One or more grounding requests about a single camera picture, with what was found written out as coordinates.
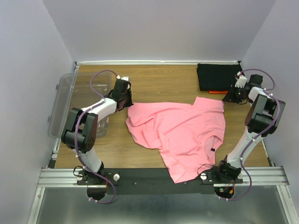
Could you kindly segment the pink t shirt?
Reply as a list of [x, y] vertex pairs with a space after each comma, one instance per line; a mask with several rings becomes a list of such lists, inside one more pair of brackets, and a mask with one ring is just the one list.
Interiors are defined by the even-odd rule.
[[126, 124], [135, 143], [158, 149], [174, 183], [195, 179], [215, 164], [223, 144], [224, 103], [197, 97], [194, 103], [135, 103]]

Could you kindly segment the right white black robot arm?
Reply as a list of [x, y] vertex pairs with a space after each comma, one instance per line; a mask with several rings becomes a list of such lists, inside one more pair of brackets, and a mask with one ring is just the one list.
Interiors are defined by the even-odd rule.
[[240, 103], [248, 101], [250, 110], [245, 119], [245, 131], [231, 153], [220, 161], [215, 178], [221, 183], [238, 179], [244, 163], [255, 146], [267, 135], [273, 134], [281, 120], [285, 102], [278, 100], [262, 87], [263, 77], [253, 74], [247, 79], [243, 72], [235, 76], [236, 83], [231, 85], [224, 102]]

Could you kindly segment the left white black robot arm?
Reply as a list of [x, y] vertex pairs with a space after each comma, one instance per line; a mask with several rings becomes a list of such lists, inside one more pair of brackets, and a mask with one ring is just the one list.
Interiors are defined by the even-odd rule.
[[101, 184], [105, 181], [104, 164], [96, 155], [98, 122], [107, 116], [133, 105], [129, 77], [117, 79], [114, 88], [99, 102], [86, 108], [72, 108], [68, 114], [61, 141], [73, 152], [82, 164], [82, 181]]

